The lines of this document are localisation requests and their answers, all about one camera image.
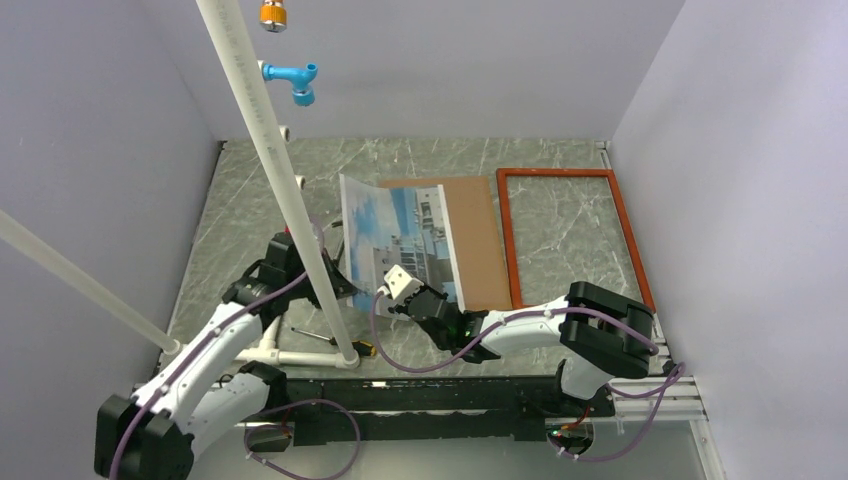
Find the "building photo print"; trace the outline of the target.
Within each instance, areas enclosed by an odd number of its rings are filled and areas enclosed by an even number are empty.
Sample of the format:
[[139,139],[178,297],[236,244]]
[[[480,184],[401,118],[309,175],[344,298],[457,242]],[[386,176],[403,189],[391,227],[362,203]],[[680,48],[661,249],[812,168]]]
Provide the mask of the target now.
[[344,265],[363,312],[389,270],[399,265],[463,307],[459,267],[443,185],[377,187],[342,175]]

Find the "red wooden picture frame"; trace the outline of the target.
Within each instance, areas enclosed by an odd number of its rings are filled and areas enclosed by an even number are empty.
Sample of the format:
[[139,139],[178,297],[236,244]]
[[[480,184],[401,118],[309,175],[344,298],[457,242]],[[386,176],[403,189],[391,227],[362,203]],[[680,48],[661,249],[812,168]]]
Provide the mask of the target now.
[[612,170],[506,167],[496,185],[513,306],[537,304],[575,280],[655,305]]

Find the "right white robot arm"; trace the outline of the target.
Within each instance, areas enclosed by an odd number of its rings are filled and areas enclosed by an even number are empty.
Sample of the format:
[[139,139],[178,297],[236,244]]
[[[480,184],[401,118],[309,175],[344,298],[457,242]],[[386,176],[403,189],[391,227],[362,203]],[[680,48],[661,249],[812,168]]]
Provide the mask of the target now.
[[571,356],[550,391],[564,415],[578,413],[612,379],[646,377],[659,352],[649,306],[584,281],[552,301],[511,311],[462,311],[417,279],[389,281],[375,299],[391,300],[390,312],[409,317],[450,353],[451,362],[480,364],[527,349],[567,349]]

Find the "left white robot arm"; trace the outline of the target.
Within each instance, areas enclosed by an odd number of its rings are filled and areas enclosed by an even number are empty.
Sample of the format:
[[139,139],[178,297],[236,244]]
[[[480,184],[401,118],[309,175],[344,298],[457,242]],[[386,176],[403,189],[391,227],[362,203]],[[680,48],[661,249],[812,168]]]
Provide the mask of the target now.
[[238,422],[279,417],[291,401],[272,360],[249,360],[222,390],[214,384],[294,300],[317,300],[289,231],[232,283],[211,319],[171,363],[128,397],[113,395],[96,419],[94,471],[106,479],[185,479]]

